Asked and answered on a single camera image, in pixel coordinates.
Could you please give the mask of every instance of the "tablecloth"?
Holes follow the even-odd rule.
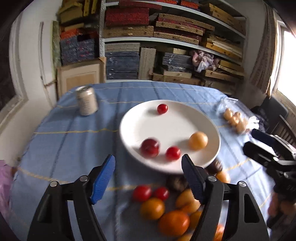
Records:
[[[144,221],[140,204],[131,201],[139,184],[163,185],[166,175],[134,160],[119,138],[123,115],[135,105],[155,99],[168,99],[190,105],[209,116],[221,135],[218,154],[231,183],[245,181],[267,218],[274,185],[262,166],[244,156],[247,135],[238,136],[215,109],[225,97],[219,90],[201,86],[163,82],[118,82],[93,85],[99,110],[90,116],[79,115],[75,90],[64,94],[57,106],[42,121],[26,147],[11,189],[9,224],[20,240],[26,240],[36,207],[50,181],[73,182],[101,165],[108,154],[116,158],[116,169],[103,199],[93,206],[108,241],[173,240],[159,234],[157,222]],[[173,209],[175,196],[166,201]],[[226,220],[227,202],[220,222]],[[76,240],[82,240],[73,202],[68,202]]]

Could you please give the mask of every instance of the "can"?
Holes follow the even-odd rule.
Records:
[[[91,115],[98,110],[98,103],[94,89],[89,85],[84,85],[76,89],[79,112],[81,115]]]

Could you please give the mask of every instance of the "plate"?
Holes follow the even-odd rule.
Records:
[[[168,111],[158,114],[157,106],[166,104]],[[200,151],[190,150],[188,139],[196,132],[202,131],[208,136],[207,146]],[[152,100],[131,108],[122,118],[120,138],[127,151],[139,162],[155,170],[183,174],[181,158],[173,162],[165,159],[166,150],[176,145],[181,155],[188,154],[196,166],[207,167],[220,150],[220,133],[216,125],[200,111],[171,100]],[[160,143],[159,155],[144,158],[140,145],[147,138],[157,139]]]

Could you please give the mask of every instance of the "wall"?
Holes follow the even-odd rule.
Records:
[[[19,59],[22,78],[28,101],[12,117],[0,133],[0,159],[15,165],[34,130],[51,109],[40,79],[38,36],[40,22],[44,22],[42,38],[42,58],[46,83],[53,80],[51,69],[51,21],[62,0],[35,0],[22,14],[19,32]],[[55,87],[49,88],[50,99],[55,105]]]
[[[247,46],[244,51],[243,67],[246,73],[245,82],[239,88],[236,97],[247,107],[260,105],[265,96],[253,85],[249,84],[265,24],[265,6],[262,0],[226,0],[242,15],[247,17]]]

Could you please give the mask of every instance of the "plate rim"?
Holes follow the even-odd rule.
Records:
[[[205,114],[205,113],[203,113],[203,112],[201,112],[200,110],[197,110],[197,109],[195,109],[194,107],[192,107],[192,106],[190,106],[190,105],[186,105],[186,104],[184,104],[184,103],[182,103],[182,102],[180,102],[180,101],[175,101],[175,100],[167,100],[167,99],[162,99],[162,100],[148,100],[148,101],[144,101],[144,102],[142,102],[142,103],[139,103],[139,104],[137,104],[137,105],[135,105],[134,107],[136,107],[136,106],[139,106],[139,105],[141,105],[141,104],[144,104],[144,103],[146,103],[146,102],[158,102],[158,101],[168,101],[168,102],[174,102],[174,103],[178,103],[178,104],[182,104],[182,105],[185,105],[185,106],[187,106],[187,107],[190,107],[191,109],[193,109],[193,110],[195,110],[195,111],[198,111],[200,114],[202,114],[202,115],[204,115],[212,124],[213,124],[213,126],[214,126],[214,128],[215,128],[215,130],[217,131],[217,133],[218,133],[218,139],[219,139],[219,147],[218,147],[218,150],[217,150],[217,153],[215,154],[215,156],[213,157],[213,160],[209,163],[209,165],[215,160],[215,158],[217,157],[217,155],[219,154],[219,152],[220,152],[220,148],[221,148],[221,135],[220,135],[220,132],[219,132],[219,130],[218,130],[218,127],[216,126],[216,124]],[[151,169],[153,169],[153,170],[156,170],[156,171],[159,171],[159,172],[162,172],[162,173],[169,173],[169,174],[179,174],[179,175],[182,175],[183,174],[183,171],[181,170],[181,172],[174,172],[174,171],[165,171],[165,170],[162,170],[161,168],[158,168],[158,167],[152,167],[152,166],[150,166],[150,165],[148,165],[147,163],[145,163],[144,161],[141,161],[141,160],[139,160],[139,159],[137,159],[134,155],[132,155],[132,153],[130,152],[130,150],[129,150],[129,148],[128,148],[128,146],[125,144],[125,142],[123,141],[123,136],[122,136],[122,131],[121,131],[121,129],[122,129],[122,122],[123,122],[123,120],[124,120],[124,118],[125,118],[125,116],[128,114],[128,112],[131,110],[131,109],[133,109],[134,107],[132,107],[132,108],[130,108],[124,115],[123,115],[123,117],[122,117],[122,119],[121,119],[121,121],[120,121],[120,125],[119,125],[119,136],[120,136],[120,140],[121,140],[121,142],[122,142],[122,144],[124,145],[124,147],[125,147],[125,149],[127,150],[127,152],[134,158],[134,159],[136,159],[137,161],[139,161],[140,163],[142,163],[143,165],[145,165],[145,166],[147,166],[147,167],[149,167],[149,168],[151,168]]]

